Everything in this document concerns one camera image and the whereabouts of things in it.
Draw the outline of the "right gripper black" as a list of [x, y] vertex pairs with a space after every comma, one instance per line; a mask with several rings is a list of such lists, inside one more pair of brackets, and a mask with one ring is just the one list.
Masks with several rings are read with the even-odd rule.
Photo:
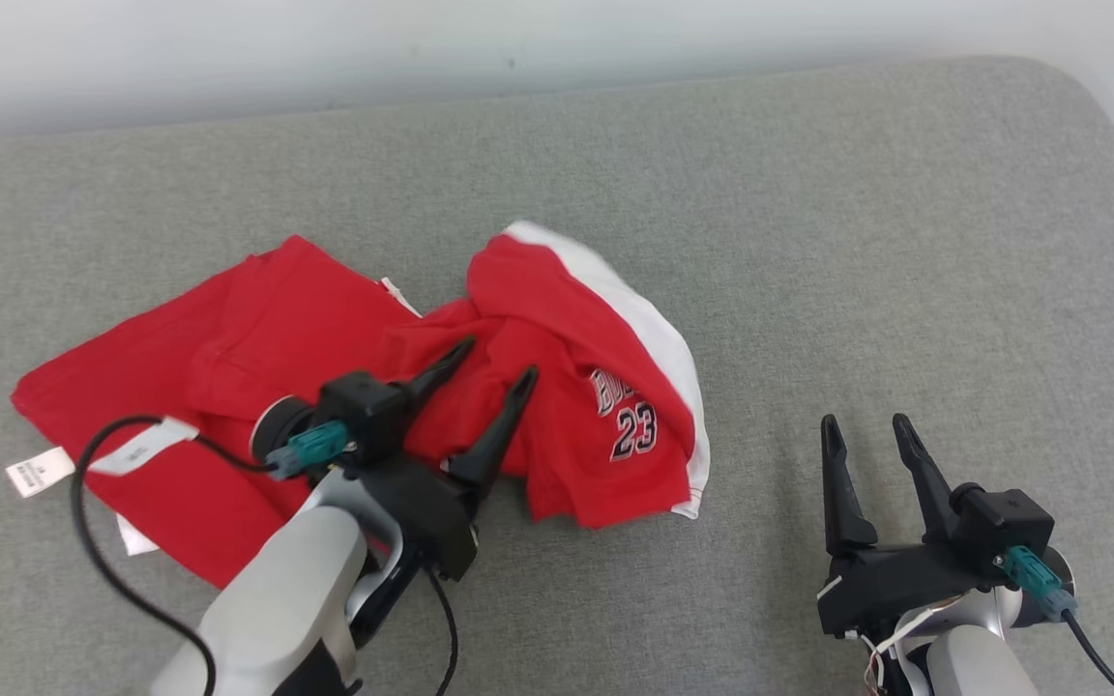
[[901, 614], [990, 585], [990, 574], [959, 558], [951, 540], [952, 490], [913, 423], [893, 415], [895, 441], [924, 512], [924, 543], [872, 549], [878, 530], [863, 516], [847, 467], [847, 445], [833, 414], [819, 424], [824, 547], [831, 556], [824, 594], [815, 599], [822, 633], [880, 637]]

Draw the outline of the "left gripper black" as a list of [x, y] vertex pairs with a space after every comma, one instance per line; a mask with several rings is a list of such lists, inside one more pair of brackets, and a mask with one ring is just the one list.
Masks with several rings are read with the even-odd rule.
[[[405, 415], [419, 415], [472, 352], [476, 339], [465, 336], [444, 356], [431, 362], [416, 378], [399, 383], [405, 395]], [[370, 531], [385, 541], [397, 532], [451, 580], [461, 580], [477, 558], [479, 542], [476, 516], [491, 492], [520, 427], [539, 367], [531, 365], [509, 388], [500, 413], [470, 449], [448, 458], [447, 470], [433, 468], [407, 452], [394, 452], [375, 461], [349, 455], [349, 477], [367, 492], [367, 503], [356, 512]]]

